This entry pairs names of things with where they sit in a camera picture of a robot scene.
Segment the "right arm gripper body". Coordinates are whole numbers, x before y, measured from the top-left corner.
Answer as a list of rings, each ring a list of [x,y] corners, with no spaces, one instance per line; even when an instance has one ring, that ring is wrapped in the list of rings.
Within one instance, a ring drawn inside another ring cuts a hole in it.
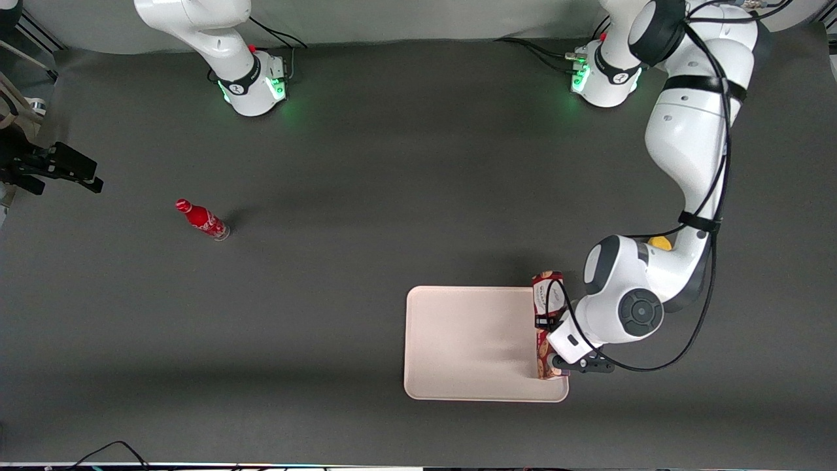
[[[2,183],[40,196],[45,183],[36,176],[50,169],[48,155],[52,151],[39,141],[44,102],[23,96],[9,78],[2,79],[1,97]]]

